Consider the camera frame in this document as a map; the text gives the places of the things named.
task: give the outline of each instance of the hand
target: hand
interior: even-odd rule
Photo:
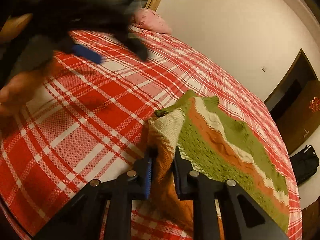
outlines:
[[[0,32],[0,43],[17,37],[32,18],[31,14],[9,19]],[[20,72],[0,90],[0,116],[16,114],[20,108],[34,96],[45,78],[52,74],[56,60],[39,69]]]

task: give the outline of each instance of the red and white plaid fabric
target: red and white plaid fabric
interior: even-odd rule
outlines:
[[[75,31],[76,40],[104,56],[103,63],[57,54],[60,72],[17,116],[2,124],[0,193],[21,227],[34,235],[88,181],[115,179],[130,169],[143,156],[139,142],[145,121],[154,110],[173,104],[192,89],[200,96],[217,95],[220,108],[247,122],[265,146],[286,177],[288,236],[300,239],[297,184],[285,145],[263,102],[176,38],[133,30],[150,50],[147,62],[140,62],[109,34]],[[23,236],[17,223],[11,222]],[[190,236],[148,202],[134,202],[132,239]]]

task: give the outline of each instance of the door frame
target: door frame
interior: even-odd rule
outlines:
[[[298,52],[298,55],[297,55],[296,58],[294,59],[291,67],[290,67],[289,70],[287,71],[287,73],[284,75],[284,77],[283,77],[282,80],[279,82],[279,84],[276,86],[276,88],[275,88],[275,89],[271,92],[271,94],[267,97],[267,99],[264,100],[264,103],[266,103],[266,102],[273,96],[273,94],[276,92],[276,90],[283,84],[283,82],[284,82],[285,79],[288,77],[288,75],[289,75],[290,72],[292,71],[293,67],[295,66],[295,64],[297,63],[297,61],[298,61],[298,59],[299,59],[299,57],[300,57],[301,55],[302,55],[302,56],[305,58],[305,60],[307,61],[308,66],[310,67],[310,69],[311,69],[313,75],[315,76],[316,80],[319,81],[319,79],[318,79],[318,77],[317,77],[317,75],[316,75],[316,73],[315,73],[315,70],[313,69],[310,61],[308,60],[306,54],[304,53],[304,51],[303,51],[302,48],[301,48],[300,51]]]

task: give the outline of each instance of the striped sweater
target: striped sweater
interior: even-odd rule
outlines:
[[[218,108],[217,96],[187,91],[173,106],[149,120],[148,144],[158,148],[151,201],[185,230],[193,228],[192,201],[177,199],[170,170],[178,145],[181,157],[210,179],[234,179],[283,231],[288,229],[289,197],[285,178],[245,122]]]

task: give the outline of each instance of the door handle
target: door handle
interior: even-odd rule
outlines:
[[[309,134],[309,131],[306,131],[306,129],[304,131],[305,131],[305,135],[303,137],[305,138]]]

